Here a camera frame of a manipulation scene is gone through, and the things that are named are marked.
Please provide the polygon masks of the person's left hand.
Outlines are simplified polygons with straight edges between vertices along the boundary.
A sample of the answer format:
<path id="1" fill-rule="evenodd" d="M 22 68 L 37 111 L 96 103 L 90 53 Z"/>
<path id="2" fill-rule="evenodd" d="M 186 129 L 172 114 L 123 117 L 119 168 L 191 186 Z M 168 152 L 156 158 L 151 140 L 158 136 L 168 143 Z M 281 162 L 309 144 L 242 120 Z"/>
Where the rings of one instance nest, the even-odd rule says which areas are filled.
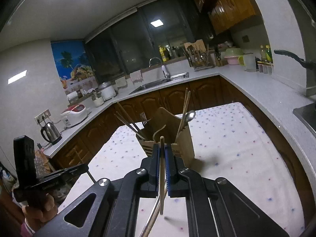
<path id="1" fill-rule="evenodd" d="M 52 220 L 58 213 L 58 207 L 50 194 L 46 195 L 46 201 L 40 207 L 42 209 L 37 209 L 29 205 L 22 207 L 25 222 L 35 232 L 48 221 Z"/>

